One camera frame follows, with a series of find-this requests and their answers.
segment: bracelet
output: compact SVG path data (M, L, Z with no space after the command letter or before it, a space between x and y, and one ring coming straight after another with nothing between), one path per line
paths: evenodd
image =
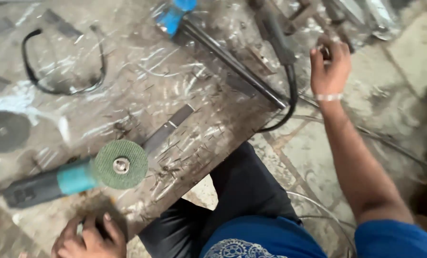
M321 95L315 94L314 98L318 101L338 101L342 99L342 93L330 94L330 95Z

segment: cutting disc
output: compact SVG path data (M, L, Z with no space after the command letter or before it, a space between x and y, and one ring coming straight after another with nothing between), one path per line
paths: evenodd
M127 160L125 171L116 172L117 160ZM142 147L130 140L115 140L100 149L92 174L104 185L123 190L138 185L147 170L148 158Z
M31 122L26 116L0 111L0 152L21 147L29 138Z

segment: printed graphic on shirt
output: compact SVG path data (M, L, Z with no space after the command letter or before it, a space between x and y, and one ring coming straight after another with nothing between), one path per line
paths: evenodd
M226 239L213 245L204 258L287 258L273 255L258 244L239 239Z

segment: black pants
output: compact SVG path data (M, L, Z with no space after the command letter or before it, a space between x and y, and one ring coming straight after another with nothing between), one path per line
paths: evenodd
M152 258L197 258L219 226L241 216L280 216L300 223L286 191L248 142L210 176L218 195L215 210L180 198L139 234Z

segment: person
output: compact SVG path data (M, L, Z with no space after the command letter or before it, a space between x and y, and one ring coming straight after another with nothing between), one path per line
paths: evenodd
M414 225L411 212L381 164L371 155L341 102L351 70L344 43L328 46L331 64L312 49L311 87L319 101L341 189L358 224L360 258L427 258L427 233ZM139 237L153 258L326 258L304 229L288 195L249 143L243 143L211 173L218 205L211 211L179 199ZM71 220L53 246L53 258L124 258L123 233L104 216L104 240L87 217Z

